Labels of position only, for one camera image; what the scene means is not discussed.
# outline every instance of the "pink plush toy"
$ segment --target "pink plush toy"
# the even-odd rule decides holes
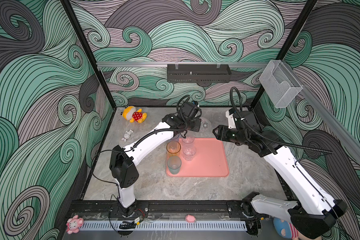
[[[84,223],[82,218],[79,218],[78,215],[74,215],[73,218],[68,219],[67,221],[67,233],[78,233],[79,227],[81,227]]]

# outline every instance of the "plush toy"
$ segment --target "plush toy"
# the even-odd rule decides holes
[[[74,215],[73,218],[68,219],[67,221],[67,233],[78,233],[79,227],[81,227],[84,223],[82,218],[79,218],[78,215]]]
[[[124,109],[122,116],[123,118],[129,120],[129,122],[137,121],[138,123],[142,123],[147,118],[147,113],[142,113],[141,111],[141,108],[136,111],[134,106],[129,106]]]
[[[133,133],[132,129],[126,131],[124,137],[121,140],[123,140],[124,142],[127,141],[127,139],[131,136],[132,133]]]
[[[292,238],[293,240],[310,240],[306,236],[302,235],[291,223],[281,220],[275,217],[273,219],[273,225],[276,228],[277,233],[284,238]],[[315,240],[321,240],[321,236],[315,238]]]

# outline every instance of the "wall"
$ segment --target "wall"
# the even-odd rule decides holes
[[[72,0],[97,61],[275,59],[305,1]],[[228,84],[168,83],[165,68],[103,68],[117,105],[173,105],[185,94],[229,105],[229,89],[251,102],[262,70],[233,69]]]
[[[59,0],[0,0],[0,240],[57,238],[112,109]]]
[[[360,143],[360,1],[332,3],[312,11],[285,60],[322,103]],[[340,224],[360,239],[360,166],[314,109],[298,95],[286,109],[275,109],[264,94],[256,113],[266,128],[287,142],[331,149],[329,156],[295,149],[294,154],[348,212]],[[333,228],[325,239],[348,239]]]

